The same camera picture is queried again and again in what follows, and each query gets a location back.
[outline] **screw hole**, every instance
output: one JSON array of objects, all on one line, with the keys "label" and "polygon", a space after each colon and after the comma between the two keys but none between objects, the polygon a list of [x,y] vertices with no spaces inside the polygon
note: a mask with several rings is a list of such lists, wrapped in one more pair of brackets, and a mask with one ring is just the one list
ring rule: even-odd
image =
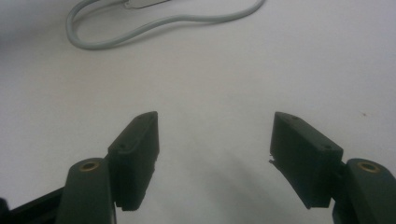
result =
[{"label": "screw hole", "polygon": [[81,172],[88,172],[88,171],[92,171],[92,170],[94,170],[94,169],[96,169],[98,167],[99,167],[99,162],[97,162],[97,161],[88,161],[88,162],[85,162],[84,164],[82,164],[79,167],[79,170]]},{"label": "screw hole", "polygon": [[364,170],[364,171],[367,171],[367,172],[370,172],[370,173],[379,173],[379,171],[380,171],[380,169],[378,168],[378,166],[376,166],[375,164],[373,164],[373,163],[370,163],[370,162],[367,162],[367,161],[361,161],[361,162],[359,162],[358,163],[358,166],[362,169],[362,170]]}]

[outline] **white cable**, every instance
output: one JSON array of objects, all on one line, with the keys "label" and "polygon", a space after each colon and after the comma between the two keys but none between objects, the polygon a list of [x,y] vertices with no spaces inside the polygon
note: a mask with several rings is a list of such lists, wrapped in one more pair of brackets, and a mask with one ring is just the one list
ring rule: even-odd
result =
[{"label": "white cable", "polygon": [[146,31],[149,31],[151,29],[154,29],[156,27],[159,27],[159,26],[171,23],[171,22],[177,22],[177,21],[197,21],[197,22],[234,21],[234,20],[244,18],[244,17],[252,14],[253,12],[257,11],[262,6],[262,4],[265,2],[265,0],[257,0],[257,2],[253,6],[247,8],[245,10],[241,10],[241,11],[231,13],[231,14],[220,15],[220,16],[176,15],[176,16],[166,17],[163,19],[149,22],[143,26],[140,26],[139,28],[137,28],[135,30],[132,30],[131,32],[120,35],[113,39],[96,42],[96,43],[87,43],[87,42],[80,40],[78,38],[78,36],[76,35],[76,33],[74,32],[73,20],[76,17],[76,15],[85,6],[90,5],[97,1],[99,1],[99,0],[84,0],[80,3],[78,3],[75,7],[73,7],[72,10],[70,11],[69,15],[67,16],[67,20],[66,20],[67,38],[69,39],[70,43],[72,43],[74,46],[76,46],[78,48],[81,48],[81,49],[107,49],[107,48],[113,47],[123,41],[134,38],[137,35],[141,35],[141,34],[145,33]]}]

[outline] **white surface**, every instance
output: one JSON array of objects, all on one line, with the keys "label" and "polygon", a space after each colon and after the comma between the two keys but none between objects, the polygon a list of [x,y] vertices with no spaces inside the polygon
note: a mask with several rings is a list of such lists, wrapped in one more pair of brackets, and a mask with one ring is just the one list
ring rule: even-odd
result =
[{"label": "white surface", "polygon": [[[138,114],[157,110],[161,153],[141,208],[119,223],[332,223],[305,210],[268,160],[273,116],[305,119],[396,174],[396,2],[268,1],[241,21],[172,24],[109,50],[76,49],[78,1],[0,3],[0,195],[14,208],[64,184]],[[254,0],[90,7],[87,40],[163,16]]]}]

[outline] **gray cable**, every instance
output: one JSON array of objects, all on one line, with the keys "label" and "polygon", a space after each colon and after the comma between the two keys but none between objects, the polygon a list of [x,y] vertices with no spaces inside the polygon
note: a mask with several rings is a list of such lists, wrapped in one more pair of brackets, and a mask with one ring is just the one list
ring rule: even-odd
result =
[{"label": "gray cable", "polygon": [[106,40],[106,41],[101,41],[101,42],[96,42],[96,43],[87,43],[78,38],[76,33],[74,32],[73,29],[73,20],[76,17],[76,15],[87,5],[90,5],[94,2],[97,2],[99,0],[84,0],[80,3],[78,3],[75,7],[72,8],[70,11],[69,15],[67,16],[66,20],[66,32],[67,32],[67,38],[69,39],[70,43],[72,43],[74,46],[81,48],[81,49],[107,49],[110,47],[113,47],[123,41],[126,41],[128,39],[134,38],[137,35],[141,35],[145,33],[146,31],[149,31],[151,29],[154,29],[156,27],[171,23],[171,22],[177,22],[177,21],[197,21],[197,22],[226,22],[226,21],[234,21],[238,20],[241,18],[244,18],[253,12],[257,11],[262,4],[265,2],[265,0],[257,0],[257,2],[252,6],[249,7],[245,10],[241,10],[235,13],[231,14],[226,14],[226,15],[220,15],[220,16],[196,16],[196,15],[176,15],[176,16],[171,16],[171,17],[166,17],[163,19],[159,19],[156,21],[149,22],[143,26],[140,26],[139,28],[136,28],[135,30],[132,30],[131,32],[128,32],[126,34],[120,35],[118,37]]}]

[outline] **white table surface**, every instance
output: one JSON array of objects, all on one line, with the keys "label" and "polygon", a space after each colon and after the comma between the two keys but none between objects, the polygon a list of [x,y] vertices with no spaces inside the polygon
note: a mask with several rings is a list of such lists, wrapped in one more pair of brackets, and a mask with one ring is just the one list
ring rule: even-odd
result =
[{"label": "white table surface", "polygon": [[[0,195],[11,208],[63,186],[71,165],[104,157],[133,117],[152,110],[161,153],[141,208],[118,210],[122,224],[332,223],[332,208],[306,210],[268,162],[276,111],[319,129],[343,161],[396,174],[395,1],[268,0],[239,21],[174,23],[108,50],[67,41],[77,2],[0,3]],[[252,3],[127,10],[107,1],[76,26],[94,41]]]}]

